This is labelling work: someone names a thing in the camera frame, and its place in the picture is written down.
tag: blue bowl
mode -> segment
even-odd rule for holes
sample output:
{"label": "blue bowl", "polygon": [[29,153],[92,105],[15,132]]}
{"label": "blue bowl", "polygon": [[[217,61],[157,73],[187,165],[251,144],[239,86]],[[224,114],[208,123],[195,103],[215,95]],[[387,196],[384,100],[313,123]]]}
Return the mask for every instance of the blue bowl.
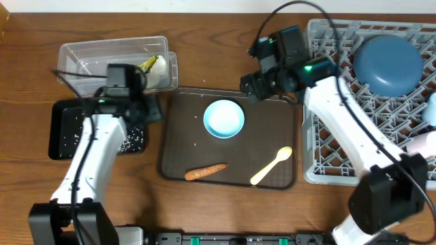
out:
{"label": "blue bowl", "polygon": [[244,121],[244,112],[240,106],[226,99],[210,104],[203,116],[206,130],[220,139],[235,136],[244,126]]}
{"label": "blue bowl", "polygon": [[412,92],[424,69],[421,54],[406,39],[374,37],[354,58],[354,72],[369,90],[381,96],[401,97]]}

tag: white wall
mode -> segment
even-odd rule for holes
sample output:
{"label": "white wall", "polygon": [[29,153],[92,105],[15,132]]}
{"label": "white wall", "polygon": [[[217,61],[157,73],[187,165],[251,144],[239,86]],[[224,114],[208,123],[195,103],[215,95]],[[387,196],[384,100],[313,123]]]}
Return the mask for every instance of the white wall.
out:
{"label": "white wall", "polygon": [[[264,13],[288,0],[0,0],[9,12]],[[436,14],[436,0],[312,0],[332,13]],[[283,12],[316,12],[301,4]]]}

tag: green light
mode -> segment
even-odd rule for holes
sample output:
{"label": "green light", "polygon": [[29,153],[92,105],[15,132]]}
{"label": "green light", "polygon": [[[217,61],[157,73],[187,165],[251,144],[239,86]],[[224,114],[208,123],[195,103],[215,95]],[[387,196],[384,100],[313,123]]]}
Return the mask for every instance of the green light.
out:
{"label": "green light", "polygon": [[311,71],[311,70],[312,70],[312,67],[313,67],[313,66],[311,66],[311,65],[306,65],[306,66],[305,66],[305,70],[306,70],[306,71]]}

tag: carrot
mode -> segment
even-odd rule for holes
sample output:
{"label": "carrot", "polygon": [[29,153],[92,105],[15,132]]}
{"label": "carrot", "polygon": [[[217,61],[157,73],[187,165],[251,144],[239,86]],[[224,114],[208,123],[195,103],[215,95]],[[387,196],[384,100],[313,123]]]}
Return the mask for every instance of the carrot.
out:
{"label": "carrot", "polygon": [[185,179],[186,180],[196,180],[198,178],[203,178],[206,177],[208,175],[214,174],[218,171],[221,171],[223,169],[225,169],[228,166],[227,163],[220,163],[220,164],[216,164],[210,167],[203,167],[200,169],[194,169],[191,171],[188,171],[185,174]]}

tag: yellow spoon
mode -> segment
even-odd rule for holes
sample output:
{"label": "yellow spoon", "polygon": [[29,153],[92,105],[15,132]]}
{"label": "yellow spoon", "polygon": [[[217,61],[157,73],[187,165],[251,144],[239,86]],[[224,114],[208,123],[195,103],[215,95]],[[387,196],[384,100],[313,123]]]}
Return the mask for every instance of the yellow spoon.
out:
{"label": "yellow spoon", "polygon": [[292,154],[292,148],[290,148],[289,146],[285,146],[282,149],[280,149],[274,161],[272,161],[270,164],[264,167],[264,169],[260,170],[255,176],[253,176],[250,179],[250,183],[252,185],[257,185],[278,162],[288,159],[291,156],[291,154]]}

